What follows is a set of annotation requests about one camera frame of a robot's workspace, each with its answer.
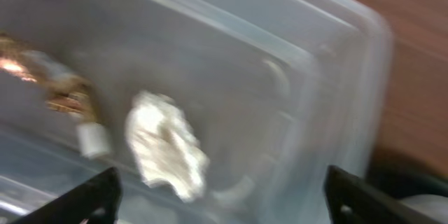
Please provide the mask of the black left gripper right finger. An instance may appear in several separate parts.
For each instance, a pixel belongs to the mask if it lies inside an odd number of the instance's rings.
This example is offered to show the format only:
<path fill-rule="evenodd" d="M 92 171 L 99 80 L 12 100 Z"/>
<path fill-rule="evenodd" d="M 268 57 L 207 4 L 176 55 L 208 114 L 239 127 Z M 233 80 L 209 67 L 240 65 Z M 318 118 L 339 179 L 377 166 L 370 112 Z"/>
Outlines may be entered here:
<path fill-rule="evenodd" d="M 324 190 L 332 223 L 438 222 L 335 165 L 327 169 Z"/>

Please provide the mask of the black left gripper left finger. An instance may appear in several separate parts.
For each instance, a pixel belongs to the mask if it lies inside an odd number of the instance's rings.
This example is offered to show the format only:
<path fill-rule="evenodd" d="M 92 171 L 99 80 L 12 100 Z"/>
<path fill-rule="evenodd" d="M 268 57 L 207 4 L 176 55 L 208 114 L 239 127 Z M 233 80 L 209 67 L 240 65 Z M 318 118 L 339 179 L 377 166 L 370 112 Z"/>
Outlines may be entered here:
<path fill-rule="evenodd" d="M 13 224 L 114 224 L 122 192 L 119 172 L 110 167 Z"/>

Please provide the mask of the white tissue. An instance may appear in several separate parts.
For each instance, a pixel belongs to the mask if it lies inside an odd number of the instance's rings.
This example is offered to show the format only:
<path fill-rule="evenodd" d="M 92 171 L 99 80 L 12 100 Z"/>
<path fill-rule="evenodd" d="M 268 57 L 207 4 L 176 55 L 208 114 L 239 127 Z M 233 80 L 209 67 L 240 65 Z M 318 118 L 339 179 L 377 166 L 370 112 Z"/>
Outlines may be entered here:
<path fill-rule="evenodd" d="M 148 187 L 169 185 L 184 202 L 203 196 L 209 159 L 173 99 L 140 91 L 125 121 L 125 139 Z"/>

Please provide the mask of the gold snack wrapper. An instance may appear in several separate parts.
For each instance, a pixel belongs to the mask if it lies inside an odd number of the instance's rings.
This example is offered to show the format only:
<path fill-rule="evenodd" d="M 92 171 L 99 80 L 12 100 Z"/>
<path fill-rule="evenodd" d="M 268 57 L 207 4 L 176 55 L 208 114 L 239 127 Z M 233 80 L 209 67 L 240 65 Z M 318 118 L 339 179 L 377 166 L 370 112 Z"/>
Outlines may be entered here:
<path fill-rule="evenodd" d="M 49 54 L 1 33 L 1 70 L 46 91 L 49 109 L 70 115 L 76 122 L 80 154 L 95 159 L 112 154 L 109 135 L 88 80 Z"/>

